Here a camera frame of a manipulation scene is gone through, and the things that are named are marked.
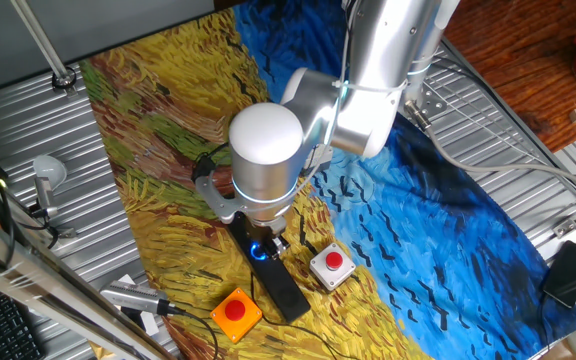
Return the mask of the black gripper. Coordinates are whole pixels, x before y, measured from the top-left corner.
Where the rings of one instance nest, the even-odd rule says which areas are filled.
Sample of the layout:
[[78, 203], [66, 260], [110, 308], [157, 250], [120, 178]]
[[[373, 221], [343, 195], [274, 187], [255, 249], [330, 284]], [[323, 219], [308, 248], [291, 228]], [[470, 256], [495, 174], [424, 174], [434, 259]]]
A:
[[251, 221], [250, 236], [261, 244], [262, 260], [279, 258], [289, 248], [289, 243], [281, 236], [285, 228], [284, 217], [266, 222]]

